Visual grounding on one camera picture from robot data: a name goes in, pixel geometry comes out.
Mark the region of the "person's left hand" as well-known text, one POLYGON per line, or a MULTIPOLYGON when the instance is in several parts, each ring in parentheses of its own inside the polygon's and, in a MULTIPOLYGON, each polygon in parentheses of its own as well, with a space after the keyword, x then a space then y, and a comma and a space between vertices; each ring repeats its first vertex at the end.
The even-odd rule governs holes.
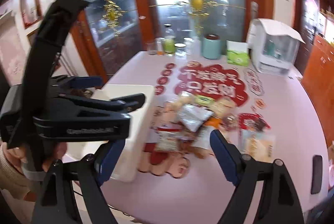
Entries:
MULTIPOLYGON (((58 143, 52 152, 52 155, 43 162, 42 169, 47 172, 51 164, 57 160, 62 159, 67 151, 66 143, 58 143)), ((7 143, 1 143, 1 176, 8 179, 22 179, 25 178, 22 171, 22 163, 27 163, 26 149, 23 147, 16 147, 8 149, 7 143)))

